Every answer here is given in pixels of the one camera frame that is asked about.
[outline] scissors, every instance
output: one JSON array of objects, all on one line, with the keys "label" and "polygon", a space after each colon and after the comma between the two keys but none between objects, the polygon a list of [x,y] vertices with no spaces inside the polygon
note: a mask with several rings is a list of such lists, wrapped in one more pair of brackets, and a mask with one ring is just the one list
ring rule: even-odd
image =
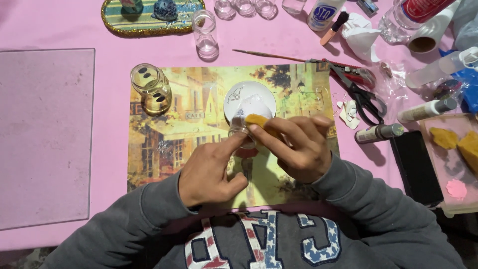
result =
[{"label": "scissors", "polygon": [[[387,105],[385,104],[385,102],[377,98],[375,94],[359,88],[354,82],[346,78],[339,68],[335,67],[327,59],[324,59],[324,61],[329,63],[330,68],[337,74],[338,78],[342,80],[342,84],[345,84],[345,86],[347,87],[346,90],[349,96],[354,99],[355,102],[357,102],[357,112],[362,118],[362,120],[370,126],[384,124],[385,122],[383,121],[382,116],[387,113]],[[377,103],[381,107],[381,111],[379,111],[379,109],[372,103],[372,99],[377,101]],[[371,119],[368,118],[368,116],[363,110],[364,108],[367,109],[375,119],[377,119],[378,123],[374,123]]]}]

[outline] person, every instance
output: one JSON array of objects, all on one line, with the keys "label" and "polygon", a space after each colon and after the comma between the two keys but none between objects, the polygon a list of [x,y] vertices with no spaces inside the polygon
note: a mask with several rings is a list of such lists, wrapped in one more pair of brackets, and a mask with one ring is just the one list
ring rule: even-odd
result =
[{"label": "person", "polygon": [[331,124],[321,115],[265,124],[292,146],[257,125],[250,131],[290,177],[310,184],[363,231],[357,240],[327,218],[276,210],[204,218],[181,233],[162,235],[172,220],[197,214],[198,206],[228,201],[247,187],[243,174],[230,181],[226,176],[231,155],[245,139],[235,134],[200,145],[177,174],[119,198],[77,229],[41,268],[129,268],[141,261],[141,253],[153,258],[150,268],[165,269],[465,268],[430,210],[331,153],[325,139]]}]

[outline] striped tray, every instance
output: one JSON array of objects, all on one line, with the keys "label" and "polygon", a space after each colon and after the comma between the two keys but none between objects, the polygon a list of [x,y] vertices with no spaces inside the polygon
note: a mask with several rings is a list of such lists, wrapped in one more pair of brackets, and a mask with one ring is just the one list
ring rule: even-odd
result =
[{"label": "striped tray", "polygon": [[108,30],[119,36],[139,37],[188,33],[193,29],[192,14],[206,8],[203,0],[174,0],[178,10],[177,19],[161,21],[151,17],[155,2],[156,0],[143,0],[143,12],[129,14],[124,11],[119,0],[105,0],[101,8],[101,18]]}]

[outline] hand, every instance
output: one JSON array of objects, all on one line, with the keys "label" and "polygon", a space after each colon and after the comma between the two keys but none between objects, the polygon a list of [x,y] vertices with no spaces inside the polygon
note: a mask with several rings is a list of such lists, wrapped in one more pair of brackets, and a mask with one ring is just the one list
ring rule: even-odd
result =
[{"label": "hand", "polygon": [[232,153],[247,137],[236,133],[226,141],[197,147],[179,177],[179,196],[186,207],[226,202],[247,187],[247,178],[238,173],[228,182],[226,169]]},{"label": "hand", "polygon": [[265,123],[265,129],[273,129],[292,144],[289,147],[268,134],[258,125],[249,127],[276,157],[277,164],[293,179],[301,183],[313,183],[329,169],[332,155],[326,144],[326,134],[332,120],[325,116],[293,117],[288,120],[273,118]]}]

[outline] pink table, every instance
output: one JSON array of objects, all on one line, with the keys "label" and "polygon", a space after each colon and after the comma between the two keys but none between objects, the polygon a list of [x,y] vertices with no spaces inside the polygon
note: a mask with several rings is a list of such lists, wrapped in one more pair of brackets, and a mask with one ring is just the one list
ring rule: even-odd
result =
[{"label": "pink table", "polygon": [[[213,1],[206,0],[207,9],[213,10]],[[379,1],[379,18],[392,1]],[[129,73],[138,63],[148,62],[159,67],[231,66],[284,64],[287,60],[250,56],[231,51],[232,48],[269,52],[298,58],[327,57],[330,60],[362,65],[338,35],[332,40],[333,49],[327,51],[319,45],[319,37],[304,22],[305,12],[314,4],[310,0],[301,19],[294,18],[277,1],[279,14],[271,21],[260,16],[232,21],[217,20],[219,58],[205,63],[196,55],[190,34],[164,37],[125,39],[111,33],[100,17],[101,1],[63,1],[62,6],[42,1],[3,1],[0,3],[0,50],[96,48],[95,96],[93,115],[90,216],[105,210],[119,196],[126,193],[128,162],[128,121],[130,101]],[[345,5],[350,12],[363,14],[354,1]],[[446,33],[442,48],[452,44]],[[405,46],[389,46],[380,37],[377,54],[381,59],[407,61],[421,67],[439,57],[437,51],[423,56],[411,56]],[[333,79],[332,93],[344,93]],[[409,92],[409,104],[423,102]],[[336,118],[340,153],[383,178],[390,186],[403,190],[402,181],[388,142],[358,146],[354,130]],[[360,123],[358,129],[366,128]],[[0,251],[55,246],[61,243],[86,221],[51,224],[0,231]]]}]

